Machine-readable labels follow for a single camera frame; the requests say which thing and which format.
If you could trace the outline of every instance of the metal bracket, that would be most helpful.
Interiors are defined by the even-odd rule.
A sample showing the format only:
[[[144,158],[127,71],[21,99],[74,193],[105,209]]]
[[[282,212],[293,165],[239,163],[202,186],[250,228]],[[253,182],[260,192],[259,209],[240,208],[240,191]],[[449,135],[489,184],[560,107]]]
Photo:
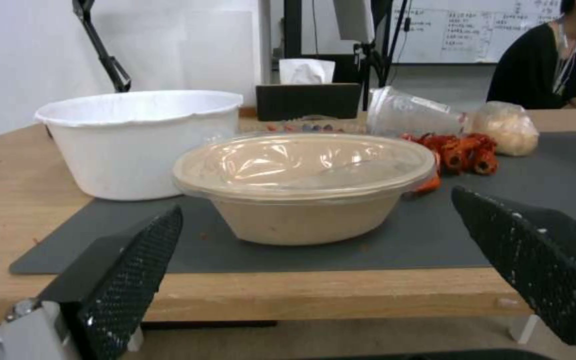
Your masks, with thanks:
[[[128,75],[114,56],[108,54],[90,19],[90,9],[92,9],[94,3],[95,0],[72,0],[72,9],[86,30],[87,36],[90,38],[94,50],[96,50],[99,56],[99,62],[101,62],[101,65],[112,81],[114,91],[128,92],[131,86],[130,75]]]

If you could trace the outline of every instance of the beige food container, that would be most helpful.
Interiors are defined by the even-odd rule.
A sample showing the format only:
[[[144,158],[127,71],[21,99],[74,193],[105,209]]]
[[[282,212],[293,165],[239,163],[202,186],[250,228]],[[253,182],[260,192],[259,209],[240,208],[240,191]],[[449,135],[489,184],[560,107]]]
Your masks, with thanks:
[[[184,153],[173,169],[183,192],[210,199],[238,238],[281,246],[373,230],[434,171],[432,153],[411,141],[333,133],[231,139]]]

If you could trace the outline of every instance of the black stand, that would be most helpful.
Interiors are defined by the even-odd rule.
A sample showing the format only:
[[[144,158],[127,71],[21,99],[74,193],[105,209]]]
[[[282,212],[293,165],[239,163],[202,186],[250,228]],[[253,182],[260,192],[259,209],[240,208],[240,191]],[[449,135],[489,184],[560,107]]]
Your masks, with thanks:
[[[99,55],[99,62],[105,69],[112,81],[115,92],[128,92],[131,86],[131,78],[119,61],[114,56],[108,55],[108,51],[97,34],[97,30],[90,20],[90,9],[92,9],[95,0],[72,0],[72,8],[75,15],[80,20],[86,30],[88,38],[94,46],[94,50]]]
[[[381,88],[386,86],[386,81],[388,80],[391,66],[393,66],[393,55],[395,53],[395,47],[397,46],[397,39],[400,36],[402,21],[407,6],[408,0],[402,0],[401,7],[399,9],[399,16],[397,18],[397,24],[395,25],[395,33],[392,37],[392,43],[390,44],[389,50],[388,45],[389,37],[391,34],[391,21],[393,20],[392,1],[390,1],[388,4],[388,9],[386,11],[386,24],[383,30],[383,44],[381,46],[381,54],[375,50],[375,41],[371,43],[357,43],[353,47],[355,59],[361,58],[361,60],[359,60],[359,83],[363,88],[363,102],[361,108],[364,112],[368,110],[368,91],[370,89],[371,68],[374,68],[375,73],[377,73],[379,87]]]

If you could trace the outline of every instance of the takeout container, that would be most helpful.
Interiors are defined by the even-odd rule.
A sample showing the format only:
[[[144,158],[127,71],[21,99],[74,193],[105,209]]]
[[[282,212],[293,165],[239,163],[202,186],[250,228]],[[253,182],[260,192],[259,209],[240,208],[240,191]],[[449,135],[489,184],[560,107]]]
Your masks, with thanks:
[[[184,193],[210,199],[238,238],[282,246],[366,233],[434,171],[434,155],[411,141],[307,132],[204,145],[173,168]]]
[[[221,91],[112,93],[41,107],[77,185],[110,200],[180,194],[170,168],[180,153],[233,137],[243,97]]]

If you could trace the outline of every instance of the plastic wrap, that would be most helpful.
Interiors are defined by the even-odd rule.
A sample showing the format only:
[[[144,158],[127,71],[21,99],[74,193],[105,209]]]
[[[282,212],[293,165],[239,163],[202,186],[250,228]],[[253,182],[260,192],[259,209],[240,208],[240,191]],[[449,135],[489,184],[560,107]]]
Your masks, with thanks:
[[[434,155],[400,139],[356,134],[284,133],[205,145],[174,166],[185,194],[221,201],[363,201],[414,189],[435,171]]]
[[[374,89],[368,108],[368,133],[387,137],[426,133],[461,135],[469,125],[464,112],[450,106],[397,91],[390,86]]]
[[[539,142],[539,132],[526,110],[501,101],[483,105],[474,117],[471,131],[492,137],[496,152],[512,157],[532,153]]]

